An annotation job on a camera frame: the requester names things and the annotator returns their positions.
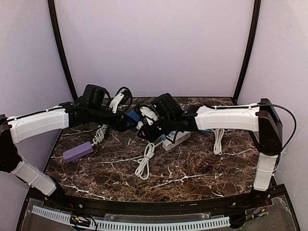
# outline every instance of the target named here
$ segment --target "white wall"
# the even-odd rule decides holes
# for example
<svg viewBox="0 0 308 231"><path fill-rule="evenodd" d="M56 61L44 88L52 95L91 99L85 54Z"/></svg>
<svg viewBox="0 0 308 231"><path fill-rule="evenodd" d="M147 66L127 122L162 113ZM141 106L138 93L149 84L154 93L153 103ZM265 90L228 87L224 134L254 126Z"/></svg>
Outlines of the white wall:
<svg viewBox="0 0 308 231"><path fill-rule="evenodd" d="M77 92L232 96L253 0L57 0Z"/></svg>
<svg viewBox="0 0 308 231"><path fill-rule="evenodd" d="M281 159L276 178L285 183L302 230L308 230L308 2L264 0L240 103L269 98L290 109L298 121L296 138ZM284 141L293 129L280 112Z"/></svg>
<svg viewBox="0 0 308 231"><path fill-rule="evenodd" d="M0 114L17 116L71 100L56 49L46 0L0 2ZM43 169L58 131L18 145ZM28 187L0 172L0 230L16 229Z"/></svg>

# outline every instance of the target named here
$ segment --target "marble table surface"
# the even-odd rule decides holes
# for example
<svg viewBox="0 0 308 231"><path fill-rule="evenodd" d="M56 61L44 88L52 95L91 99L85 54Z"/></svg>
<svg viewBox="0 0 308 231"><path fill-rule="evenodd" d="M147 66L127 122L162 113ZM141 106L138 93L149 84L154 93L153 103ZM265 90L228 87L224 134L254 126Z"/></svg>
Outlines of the marble table surface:
<svg viewBox="0 0 308 231"><path fill-rule="evenodd" d="M152 99L134 98L132 107L149 104ZM199 103L232 105L230 98L175 99L182 108ZM86 124L64 129L48 162L46 174L54 177L68 195L127 202L175 202L231 196L252 188L258 151L247 131L227 131L221 156L213 153L213 132L194 132L168 152L158 146L150 161L150 177L141 180L134 172L148 142L130 130L111 130L93 153L70 163L64 161L63 152L92 141L96 128L95 124Z"/></svg>

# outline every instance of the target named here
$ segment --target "curved black frame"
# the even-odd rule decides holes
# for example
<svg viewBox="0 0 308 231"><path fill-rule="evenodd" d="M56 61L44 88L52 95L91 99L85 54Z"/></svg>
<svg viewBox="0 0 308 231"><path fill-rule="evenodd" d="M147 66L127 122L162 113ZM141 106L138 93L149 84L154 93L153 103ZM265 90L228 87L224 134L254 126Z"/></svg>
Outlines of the curved black frame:
<svg viewBox="0 0 308 231"><path fill-rule="evenodd" d="M252 47L254 45L255 41L255 36L256 36L256 30L257 30L257 24L258 24L258 19L259 19L259 13L260 13L260 6L261 6L261 0L255 0L254 4L254 10L252 13L252 20L251 20L251 25L250 25L250 31L249 31L249 36L248 36L248 42L246 46L246 51L244 55L244 60L240 72L239 79L236 84L235 92L233 95L233 100L234 102L237 102L239 99L241 89L244 83L244 79L246 76L246 71L248 68L249 60L250 60L250 55L252 51Z"/></svg>
<svg viewBox="0 0 308 231"><path fill-rule="evenodd" d="M260 6L261 6L261 0L255 0L252 20L251 20L251 25L250 25L250 31L249 31L249 36L248 36L248 42L247 42L246 51L245 51L245 55L244 55L244 60L243 60L241 72L240 72L240 75L239 75L239 78L238 78L238 81L237 81L237 85L236 85L236 88L235 88L235 92L234 92L234 95L232 97L232 101L234 103L237 102L239 95L241 93L243 83L244 83L244 79L245 79L246 71L247 71L247 68L248 68L252 47L253 47L254 40L255 40L258 18L259 18L259 12L260 12ZM50 12L50 18L51 18L51 24L52 24L52 28L53 28L54 38L55 38L56 43L57 43L57 48L58 48L59 56L60 56L60 59L61 59L62 67L63 67L64 73L65 73L66 81L67 81L67 84L68 84L69 89L71 91L72 97L75 100L75 99L78 98L77 91L76 91L76 88L75 88L75 85L74 85L74 82L73 82L73 79L72 79L72 75L70 73L69 66L68 66L68 63L67 63L67 59L66 59L62 39L61 39L60 28L59 28L59 24L58 24L58 18L57 18L57 12L56 12L56 8L55 8L54 0L48 0L48 7L49 7L49 12Z"/></svg>
<svg viewBox="0 0 308 231"><path fill-rule="evenodd" d="M58 24L58 18L57 18L57 12L56 12L56 7L54 4L54 0L48 0L48 7L49 7L49 14L50 14L50 19L51 19L51 24L52 24L52 29L53 29L53 34L54 38L56 40L60 60L62 63L62 68L65 74L65 78L69 87L69 90L71 91L71 95L73 97L73 100L76 100L78 98L76 88L72 79L71 72L68 67L62 39L61 39L61 33L60 33L60 28Z"/></svg>

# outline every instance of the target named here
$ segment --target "black cable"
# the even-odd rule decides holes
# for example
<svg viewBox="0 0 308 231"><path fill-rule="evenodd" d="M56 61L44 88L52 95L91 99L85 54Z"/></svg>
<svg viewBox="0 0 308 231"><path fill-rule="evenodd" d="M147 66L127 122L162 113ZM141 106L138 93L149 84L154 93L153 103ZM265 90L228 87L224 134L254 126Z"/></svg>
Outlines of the black cable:
<svg viewBox="0 0 308 231"><path fill-rule="evenodd" d="M63 206L61 206L61 205L58 205L57 203L55 203L54 201L52 201L52 200L50 200L50 199L47 199L47 198L45 198L45 199L48 200L48 201L50 201L50 202L52 202L54 205L58 206L58 207L61 208L61 209L65 209L65 210L69 210L69 211L76 211L76 212L82 213L82 214L84 214L84 215L90 217L90 218L93 220L94 224L95 224L95 230L94 230L94 231L97 231L98 225L97 225L97 223L96 223L96 221L95 221L95 219L93 218L92 215L90 215L90 214L88 214L88 213L85 213L85 212L83 212L83 211L74 209L74 208L66 208L66 207L63 207Z"/></svg>
<svg viewBox="0 0 308 231"><path fill-rule="evenodd" d="M246 222L248 222L248 221L254 219L256 216L260 215L261 213L264 213L264 211L265 211L265 210L261 209L259 212L257 212L256 214L254 214L254 215L251 216L250 218L248 218L248 219L246 219L246 220L244 220L244 221L242 221L242 222L237 222L237 221L240 221L240 220L244 219L245 217L247 217L247 216L253 214L254 212L256 212L256 209L255 209L254 211L252 211L252 212L246 214L245 216L243 216L242 218L237 219L237 220L231 222L231 224L232 224L232 225L245 224Z"/></svg>

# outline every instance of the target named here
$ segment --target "white cable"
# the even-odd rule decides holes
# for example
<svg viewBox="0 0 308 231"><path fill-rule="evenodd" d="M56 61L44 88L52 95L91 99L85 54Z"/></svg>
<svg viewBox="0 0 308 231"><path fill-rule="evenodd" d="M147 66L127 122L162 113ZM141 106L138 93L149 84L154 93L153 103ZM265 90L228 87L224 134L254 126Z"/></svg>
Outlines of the white cable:
<svg viewBox="0 0 308 231"><path fill-rule="evenodd" d="M96 131L96 134L93 138L93 143L91 144L92 146L97 145L98 143L103 141L105 134L106 134L106 131L107 131L107 128L108 128L108 126L104 124L104 125L102 125L101 128L99 128Z"/></svg>
<svg viewBox="0 0 308 231"><path fill-rule="evenodd" d="M137 177L139 177L140 179L147 180L149 178L149 176L150 176L150 167L149 167L150 159L154 156L155 147L160 145L162 142L163 141L160 141L157 145L149 142L149 144L144 149L143 158L137 160L139 166L135 171L135 175ZM143 175L145 166L147 168L147 175L144 178L144 177L142 177L142 175Z"/></svg>
<svg viewBox="0 0 308 231"><path fill-rule="evenodd" d="M221 140L225 132L225 129L216 129L216 130L211 129L211 130L215 134L214 154L221 155L222 154Z"/></svg>

